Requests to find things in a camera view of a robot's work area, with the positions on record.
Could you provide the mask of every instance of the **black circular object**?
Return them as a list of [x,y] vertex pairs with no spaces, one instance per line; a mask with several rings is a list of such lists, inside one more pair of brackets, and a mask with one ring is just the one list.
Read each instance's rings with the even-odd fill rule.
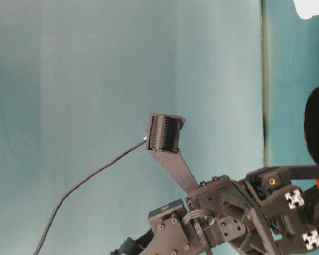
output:
[[154,116],[149,148],[151,150],[177,152],[181,127],[180,119],[165,115]]
[[305,108],[304,132],[307,149],[319,164],[319,87],[308,98]]

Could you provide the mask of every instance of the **teal wall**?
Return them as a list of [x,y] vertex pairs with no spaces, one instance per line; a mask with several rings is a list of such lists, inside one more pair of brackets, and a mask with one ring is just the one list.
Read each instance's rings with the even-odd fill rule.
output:
[[[307,98],[319,86],[319,16],[302,20],[292,0],[263,1],[263,14],[267,162],[314,164],[303,122]],[[314,181],[298,184],[306,188]]]
[[[0,254],[32,254],[59,197],[150,112],[187,118],[198,181],[261,167],[260,62],[259,1],[0,0]],[[107,254],[178,197],[139,149],[68,198],[40,254]]]

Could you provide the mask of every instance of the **black cable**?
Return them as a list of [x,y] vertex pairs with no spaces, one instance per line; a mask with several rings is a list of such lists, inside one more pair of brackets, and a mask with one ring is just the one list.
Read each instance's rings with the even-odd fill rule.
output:
[[52,222],[54,220],[55,215],[57,214],[59,207],[62,205],[62,203],[64,202],[64,200],[73,192],[75,191],[77,188],[79,188],[80,186],[82,186],[86,181],[88,181],[89,179],[91,179],[92,177],[94,177],[96,174],[98,174],[99,172],[103,171],[104,169],[108,168],[109,166],[113,165],[114,163],[116,163],[118,160],[120,160],[122,157],[124,157],[126,154],[132,152],[133,150],[137,149],[139,146],[143,145],[146,141],[142,141],[136,145],[134,145],[133,147],[131,147],[130,149],[126,150],[125,152],[123,152],[122,154],[120,154],[119,156],[117,156],[116,158],[112,159],[109,163],[107,163],[106,165],[102,166],[100,169],[97,169],[95,171],[93,171],[91,174],[89,174],[88,176],[86,176],[83,180],[81,180],[80,182],[78,182],[73,188],[69,189],[65,195],[63,195],[61,197],[61,199],[59,200],[58,204],[56,205],[56,207],[54,208],[48,223],[45,227],[45,230],[43,232],[43,235],[41,236],[41,239],[39,241],[38,247],[36,248],[36,251],[34,252],[34,255],[38,255],[41,247],[43,247],[43,244],[45,242],[47,233],[49,231],[49,228],[52,225]]

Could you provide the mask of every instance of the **bolt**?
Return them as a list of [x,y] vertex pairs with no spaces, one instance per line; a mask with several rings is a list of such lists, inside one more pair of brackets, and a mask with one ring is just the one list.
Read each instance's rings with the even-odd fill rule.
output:
[[270,178],[269,183],[270,183],[270,186],[275,186],[276,185],[276,179]]

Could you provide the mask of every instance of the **white light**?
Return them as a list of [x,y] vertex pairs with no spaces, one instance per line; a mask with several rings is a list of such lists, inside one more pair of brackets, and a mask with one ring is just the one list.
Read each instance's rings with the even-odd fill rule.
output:
[[300,18],[307,20],[319,15],[319,0],[294,0]]

